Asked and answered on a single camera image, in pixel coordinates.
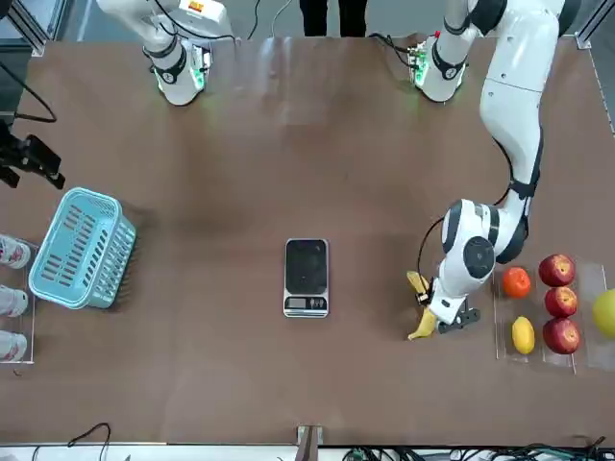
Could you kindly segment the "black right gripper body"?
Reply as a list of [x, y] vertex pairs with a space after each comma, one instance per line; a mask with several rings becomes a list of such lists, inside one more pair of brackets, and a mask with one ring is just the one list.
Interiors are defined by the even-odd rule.
[[1, 166], [25, 169], [29, 165], [29, 139], [13, 135], [10, 126], [4, 120], [1, 120], [0, 132]]

